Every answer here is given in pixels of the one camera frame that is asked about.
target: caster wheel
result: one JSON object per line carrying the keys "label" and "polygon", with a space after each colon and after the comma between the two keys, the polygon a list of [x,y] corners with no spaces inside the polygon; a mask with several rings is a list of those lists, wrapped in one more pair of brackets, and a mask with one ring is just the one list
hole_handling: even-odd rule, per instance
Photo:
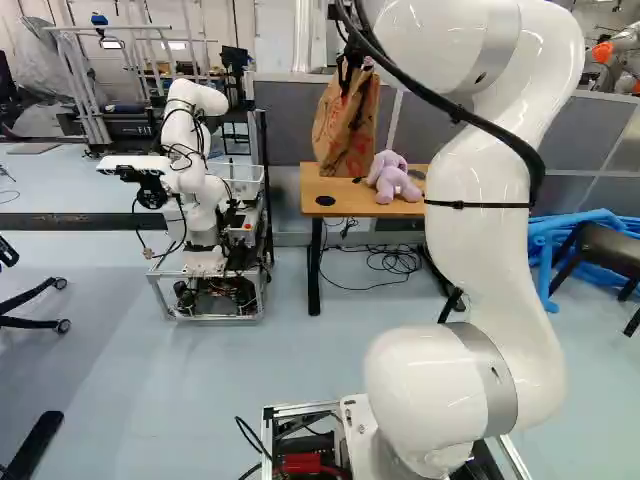
{"label": "caster wheel", "polygon": [[69,330],[71,330],[71,321],[66,318],[64,320],[60,320],[54,330],[58,335],[65,335]]}
{"label": "caster wheel", "polygon": [[56,282],[53,284],[53,286],[56,288],[56,290],[64,290],[65,288],[67,288],[69,282],[67,282],[66,278],[56,278]]}

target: wooden table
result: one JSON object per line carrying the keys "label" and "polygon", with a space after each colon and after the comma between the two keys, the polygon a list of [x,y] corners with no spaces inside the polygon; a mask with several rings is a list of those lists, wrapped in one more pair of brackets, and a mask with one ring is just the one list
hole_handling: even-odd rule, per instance
{"label": "wooden table", "polygon": [[[427,171],[428,165],[409,165],[410,170]],[[424,190],[424,180],[412,177],[413,182]],[[322,223],[325,217],[375,217],[375,218],[424,218],[423,202],[409,203],[396,198],[389,205],[378,205],[376,191],[364,182],[354,183],[352,178],[321,177],[316,162],[300,163],[300,205],[302,214],[311,217],[311,244],[307,247],[307,281],[309,315],[320,314],[320,260],[322,258]],[[323,206],[319,197],[330,197],[335,202]],[[427,266],[433,272],[445,296],[451,294],[453,286],[438,271],[426,248],[422,249]],[[458,303],[457,311],[464,310]]]}

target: white basket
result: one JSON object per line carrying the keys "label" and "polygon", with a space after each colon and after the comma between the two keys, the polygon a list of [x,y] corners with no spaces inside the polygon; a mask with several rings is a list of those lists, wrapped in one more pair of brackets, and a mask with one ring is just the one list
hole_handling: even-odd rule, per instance
{"label": "white basket", "polygon": [[264,179],[264,167],[262,165],[207,162],[209,175],[222,178],[229,187],[233,198],[237,200],[255,200],[260,192],[260,184]]}

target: ceiling light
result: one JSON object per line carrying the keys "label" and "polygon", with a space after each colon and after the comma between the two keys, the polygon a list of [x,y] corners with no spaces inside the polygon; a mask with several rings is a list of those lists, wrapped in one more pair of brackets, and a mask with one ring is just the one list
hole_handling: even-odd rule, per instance
{"label": "ceiling light", "polygon": [[105,50],[122,50],[122,42],[110,38],[101,38],[100,46]]}

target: gray band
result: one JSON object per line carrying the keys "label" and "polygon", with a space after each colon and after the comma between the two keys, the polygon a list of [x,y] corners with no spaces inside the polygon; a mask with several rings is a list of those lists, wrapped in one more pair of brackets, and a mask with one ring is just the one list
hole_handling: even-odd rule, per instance
{"label": "gray band", "polygon": [[513,377],[495,344],[471,323],[443,325],[451,330],[473,354],[474,364],[487,398],[487,428],[484,437],[509,433],[518,419],[518,395]]}
{"label": "gray band", "polygon": [[520,7],[516,2],[502,0],[493,5],[476,63],[455,91],[475,93],[495,82],[511,61],[520,28]]}

